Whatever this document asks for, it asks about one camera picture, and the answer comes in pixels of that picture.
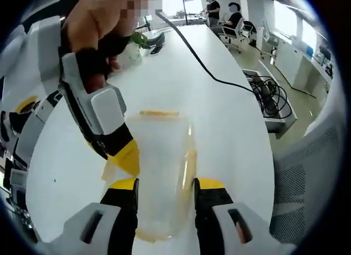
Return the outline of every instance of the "window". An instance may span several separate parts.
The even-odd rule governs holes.
[[[305,20],[302,20],[302,41],[315,51],[317,45],[317,33]]]
[[[183,0],[162,0],[162,3],[162,10],[167,16],[174,16],[184,10]],[[188,14],[198,14],[202,11],[201,0],[185,2],[185,9]]]
[[[297,17],[293,10],[274,1],[275,29],[287,37],[296,36]]]

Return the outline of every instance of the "black cable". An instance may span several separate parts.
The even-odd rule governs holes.
[[[242,89],[245,89],[247,90],[248,92],[251,92],[253,93],[252,90],[244,87],[244,86],[241,86],[239,84],[235,84],[235,83],[231,83],[231,82],[226,82],[226,81],[221,81],[217,78],[214,77],[214,75],[207,69],[207,67],[203,64],[203,62],[201,61],[201,59],[199,58],[199,56],[196,54],[196,52],[193,50],[192,46],[189,44],[188,40],[186,40],[186,38],[183,36],[183,34],[179,31],[179,29],[174,26],[167,18],[165,18],[164,16],[162,16],[160,14],[160,12],[156,12],[156,15],[161,18],[164,22],[166,22],[171,28],[173,28],[176,33],[180,36],[180,38],[184,41],[185,45],[189,48],[189,50],[191,51],[191,53],[194,55],[195,59],[200,63],[200,65],[202,66],[202,68],[217,82],[220,82],[220,83],[223,83],[223,84],[227,84],[227,85],[232,85],[232,86],[236,86],[236,87],[239,87],[239,88],[242,88]]]
[[[257,101],[259,102],[259,105],[261,107],[261,111],[262,113],[266,113],[268,116],[263,116],[264,118],[275,118],[275,119],[284,119],[284,118],[287,118],[289,117],[291,114],[292,114],[292,109],[290,107],[290,105],[287,103],[287,94],[286,94],[286,91],[280,87],[273,79],[272,77],[270,76],[251,76],[251,75],[248,75],[244,72],[244,74],[247,76],[247,77],[250,77],[253,79],[253,77],[260,77],[260,78],[268,78],[268,80],[264,81],[264,82],[261,82],[260,86],[255,84],[255,82],[253,82],[254,86],[251,84],[250,82],[250,86],[253,88],[252,90],[244,87],[244,86],[241,86],[239,84],[235,84],[235,83],[231,83],[231,82],[226,82],[226,81],[221,81],[219,79],[217,79],[209,70],[208,68],[204,65],[204,63],[201,61],[201,59],[199,58],[199,56],[196,54],[196,52],[194,51],[194,49],[192,48],[192,46],[189,44],[188,40],[186,40],[186,38],[183,36],[183,34],[179,31],[179,29],[173,25],[167,18],[165,18],[164,16],[161,15],[161,12],[157,12],[156,11],[156,15],[161,18],[165,23],[167,23],[172,29],[174,29],[176,31],[176,33],[180,36],[180,38],[183,40],[183,42],[185,43],[185,45],[187,46],[187,48],[191,51],[191,53],[193,54],[193,56],[195,57],[195,59],[200,63],[200,65],[202,66],[202,68],[211,76],[211,78],[213,78],[215,81],[219,82],[219,83],[223,83],[223,84],[227,84],[227,85],[232,85],[232,86],[236,86],[236,87],[239,87],[239,88],[242,88],[242,89],[245,89],[247,90],[248,92],[251,92],[255,95]],[[269,86],[269,84],[267,83],[267,81],[272,81],[273,83],[271,83],[271,86]],[[270,89],[270,94],[269,95],[264,95],[262,93],[262,87],[265,86],[267,87],[268,89]],[[284,96],[282,96],[280,94],[280,90],[283,90],[284,92]],[[275,101],[273,99],[273,97],[278,97],[278,102],[280,101],[280,99],[282,99],[284,101],[284,104],[282,107],[278,108],[279,106],[279,103],[277,101]],[[268,110],[273,110],[273,109],[270,109],[270,108],[267,108],[267,106],[265,105],[265,102],[264,102],[264,99],[266,100],[270,100],[271,102],[273,102],[274,104],[274,109],[275,112],[274,114],[272,114],[271,112],[269,112]],[[284,106],[288,104],[289,108],[290,108],[290,113],[284,117],[278,117],[279,116],[279,112],[284,108]]]

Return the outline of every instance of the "black shirt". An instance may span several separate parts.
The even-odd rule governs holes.
[[[216,10],[217,8],[220,8],[220,5],[219,5],[219,3],[217,1],[213,1],[211,4],[207,5],[207,11]],[[208,17],[209,18],[219,19],[219,12],[208,13]]]
[[[241,13],[240,12],[236,12],[233,15],[231,15],[231,17],[228,20],[228,21],[231,21],[233,24],[232,25],[224,25],[224,26],[229,27],[231,29],[235,29],[236,26],[237,26],[237,23],[239,23],[241,18],[242,18]],[[232,30],[227,30],[226,33],[232,34],[232,35],[235,34],[235,32],[232,31]]]

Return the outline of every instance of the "potted plant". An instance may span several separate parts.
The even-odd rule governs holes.
[[[144,34],[133,32],[128,45],[117,58],[122,70],[141,63],[140,49],[150,49],[147,42],[148,38]]]

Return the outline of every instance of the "human hand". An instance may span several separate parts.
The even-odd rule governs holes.
[[[98,49],[99,41],[107,34],[130,36],[141,9],[147,8],[147,0],[79,0],[64,23],[71,51]],[[107,56],[106,62],[119,69],[116,57]],[[93,75],[83,79],[83,84],[87,93],[94,92],[105,87],[105,76]]]

